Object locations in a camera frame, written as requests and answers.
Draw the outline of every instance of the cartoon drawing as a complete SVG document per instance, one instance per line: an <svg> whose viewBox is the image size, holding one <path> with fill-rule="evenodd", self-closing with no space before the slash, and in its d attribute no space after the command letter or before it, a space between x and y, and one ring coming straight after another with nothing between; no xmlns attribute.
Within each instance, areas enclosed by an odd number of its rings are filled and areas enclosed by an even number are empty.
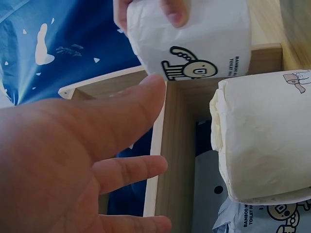
<svg viewBox="0 0 311 233"><path fill-rule="evenodd" d="M301 94L306 92L306 89L302 86L311 83L311 70L305 72L295 72L293 74L283 75L288 84L295 85Z"/></svg>
<svg viewBox="0 0 311 233"><path fill-rule="evenodd" d="M170 53L187 61L184 65L173 66L170 65L169 61L161 62L165 75L170 81L187 77L191 79L207 78L218 73L217 67L213 63L199 60L191 51L185 48L173 46Z"/></svg>
<svg viewBox="0 0 311 233"><path fill-rule="evenodd" d="M276 221L286 221L280 225L276 233L295 233L299 224L300 215L298 206L303 206L305 211L311 209L311 200L289 205L272 205L267 206L268 214Z"/></svg>
<svg viewBox="0 0 311 233"><path fill-rule="evenodd" d="M37 36L37 45L35 47L35 62L37 65L42 66L54 61L55 57L48 54L48 48L45 44L45 37L47 35L48 25L46 23L41 25L40 31Z"/></svg>

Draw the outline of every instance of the wooden board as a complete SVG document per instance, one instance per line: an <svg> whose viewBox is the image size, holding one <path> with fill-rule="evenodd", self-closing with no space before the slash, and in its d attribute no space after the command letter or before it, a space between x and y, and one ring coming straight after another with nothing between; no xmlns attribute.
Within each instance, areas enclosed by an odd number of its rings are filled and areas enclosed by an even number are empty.
<svg viewBox="0 0 311 233"><path fill-rule="evenodd" d="M192 225L195 121L177 82L167 83L165 110L154 125L151 154L161 154L168 171L147 182L145 216L168 216L172 233L189 233Z"/></svg>
<svg viewBox="0 0 311 233"><path fill-rule="evenodd" d="M139 84L146 76L147 73L142 66L133 67L62 87L59 89L58 94L64 99L70 99L72 91L79 89L97 99L105 98Z"/></svg>

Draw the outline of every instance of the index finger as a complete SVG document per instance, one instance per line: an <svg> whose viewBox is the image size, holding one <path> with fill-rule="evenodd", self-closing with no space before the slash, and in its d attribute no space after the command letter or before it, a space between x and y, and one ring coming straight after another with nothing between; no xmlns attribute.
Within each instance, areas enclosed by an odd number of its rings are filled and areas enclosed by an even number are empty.
<svg viewBox="0 0 311 233"><path fill-rule="evenodd" d="M127 32L127 7L133 0L113 0L113 19L115 24Z"/></svg>
<svg viewBox="0 0 311 233"><path fill-rule="evenodd" d="M180 28L187 23L189 14L183 0L160 0L160 7L174 27Z"/></svg>
<svg viewBox="0 0 311 233"><path fill-rule="evenodd" d="M75 136L92 160L100 161L135 143L153 125L165 98L159 75L104 100L86 100L76 114Z"/></svg>

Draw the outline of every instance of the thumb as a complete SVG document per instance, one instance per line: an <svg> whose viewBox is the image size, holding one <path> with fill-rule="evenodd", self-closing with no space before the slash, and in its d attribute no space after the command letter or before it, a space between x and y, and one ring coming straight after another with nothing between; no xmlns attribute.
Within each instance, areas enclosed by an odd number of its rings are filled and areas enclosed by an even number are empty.
<svg viewBox="0 0 311 233"><path fill-rule="evenodd" d="M187 23L189 15L183 0L160 0L160 7L174 27Z"/></svg>

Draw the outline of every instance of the finger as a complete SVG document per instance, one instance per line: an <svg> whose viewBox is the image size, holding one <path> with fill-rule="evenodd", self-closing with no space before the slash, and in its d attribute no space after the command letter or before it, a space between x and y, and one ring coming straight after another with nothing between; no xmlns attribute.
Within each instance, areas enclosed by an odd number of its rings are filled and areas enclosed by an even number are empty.
<svg viewBox="0 0 311 233"><path fill-rule="evenodd" d="M106 233L169 233L172 228L171 221L164 216L101 216L101 221Z"/></svg>
<svg viewBox="0 0 311 233"><path fill-rule="evenodd" d="M155 155L102 160L93 166L100 194L160 175L166 170L166 159Z"/></svg>
<svg viewBox="0 0 311 233"><path fill-rule="evenodd" d="M133 0L114 0L113 18L115 24L125 33L127 32L127 7Z"/></svg>
<svg viewBox="0 0 311 233"><path fill-rule="evenodd" d="M140 85L104 100L73 102L65 114L75 137L94 162L112 158L135 143L153 125L165 97L165 84L159 75L144 79Z"/></svg>
<svg viewBox="0 0 311 233"><path fill-rule="evenodd" d="M183 0L160 0L160 7L174 27L187 23L189 15Z"/></svg>

